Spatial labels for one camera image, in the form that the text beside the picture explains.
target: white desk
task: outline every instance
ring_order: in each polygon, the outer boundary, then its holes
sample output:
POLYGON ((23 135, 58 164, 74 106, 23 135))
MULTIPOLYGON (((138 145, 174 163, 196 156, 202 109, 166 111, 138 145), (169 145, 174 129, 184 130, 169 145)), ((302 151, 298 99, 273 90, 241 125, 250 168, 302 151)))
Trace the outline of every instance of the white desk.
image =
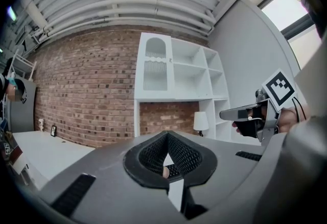
POLYGON ((48 132, 22 132, 13 135, 27 160, 28 173, 37 189, 41 189, 55 175, 94 150, 52 137, 48 132))

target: black cable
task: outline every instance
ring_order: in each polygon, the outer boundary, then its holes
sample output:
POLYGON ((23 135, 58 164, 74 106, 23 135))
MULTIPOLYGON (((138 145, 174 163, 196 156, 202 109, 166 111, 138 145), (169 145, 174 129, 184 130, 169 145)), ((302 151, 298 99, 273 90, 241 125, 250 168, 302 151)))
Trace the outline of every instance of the black cable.
POLYGON ((304 116, 304 118, 305 118, 305 120, 306 120, 307 117, 306 117, 306 114, 305 114, 305 112, 304 112, 304 110, 303 110, 303 107, 302 107, 301 103, 298 101, 298 99, 297 99, 296 97, 294 97, 294 99, 295 99, 295 100, 298 102, 298 104, 300 105, 301 110, 302 110, 302 113, 303 113, 303 116, 304 116))
POLYGON ((295 107, 295 111, 296 111, 296 118, 297 118, 297 122, 300 122, 300 115, 298 114, 298 110, 297 110, 297 106, 295 104, 294 98, 292 98, 292 102, 294 103, 294 107, 295 107))

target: black mesh cover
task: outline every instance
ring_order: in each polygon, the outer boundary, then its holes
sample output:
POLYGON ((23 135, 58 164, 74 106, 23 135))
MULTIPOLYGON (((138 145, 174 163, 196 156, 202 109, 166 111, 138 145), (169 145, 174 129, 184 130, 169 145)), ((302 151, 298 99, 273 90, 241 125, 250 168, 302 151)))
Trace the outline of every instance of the black mesh cover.
POLYGON ((142 186, 169 190, 169 180, 162 177, 167 153, 185 187, 205 183, 217 167, 212 151, 173 131, 164 131, 131 148, 124 157, 124 168, 142 186))

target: white table lamp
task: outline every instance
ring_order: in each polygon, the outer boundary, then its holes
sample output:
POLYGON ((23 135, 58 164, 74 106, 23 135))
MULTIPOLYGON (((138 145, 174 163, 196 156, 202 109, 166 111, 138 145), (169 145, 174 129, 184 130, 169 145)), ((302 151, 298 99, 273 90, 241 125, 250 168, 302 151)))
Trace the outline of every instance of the white table lamp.
POLYGON ((202 131, 209 129, 208 119, 205 112, 194 113, 193 129, 199 131, 199 135, 203 137, 202 131))

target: red brick wall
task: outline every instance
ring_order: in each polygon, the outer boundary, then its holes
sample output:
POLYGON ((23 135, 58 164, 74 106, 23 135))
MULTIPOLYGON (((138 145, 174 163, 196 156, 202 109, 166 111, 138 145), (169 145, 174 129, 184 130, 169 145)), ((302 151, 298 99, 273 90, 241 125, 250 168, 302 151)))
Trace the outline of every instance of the red brick wall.
MULTIPOLYGON (((205 40, 187 34, 141 26, 93 29, 45 45, 29 58, 37 61, 33 75, 37 84, 35 130, 39 130, 38 119, 44 118, 45 131, 56 125, 57 136, 92 147, 133 137, 134 79, 141 32, 207 45, 205 40)), ((190 129, 186 122, 182 125, 190 129)))
POLYGON ((166 130, 198 134, 193 130, 194 113, 199 102, 187 103, 140 103, 141 134, 166 130))

